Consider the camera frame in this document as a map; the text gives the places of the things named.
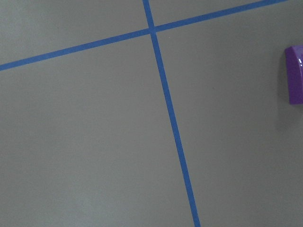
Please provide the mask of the purple trapezoid block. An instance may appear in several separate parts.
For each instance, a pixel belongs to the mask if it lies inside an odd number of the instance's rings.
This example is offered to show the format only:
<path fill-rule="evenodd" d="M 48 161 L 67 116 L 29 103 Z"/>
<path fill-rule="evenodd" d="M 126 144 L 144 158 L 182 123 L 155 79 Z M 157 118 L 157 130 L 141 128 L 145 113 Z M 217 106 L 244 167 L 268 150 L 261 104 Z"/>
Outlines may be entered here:
<path fill-rule="evenodd" d="M 303 46 L 295 45 L 285 49 L 289 103 L 303 103 Z"/>

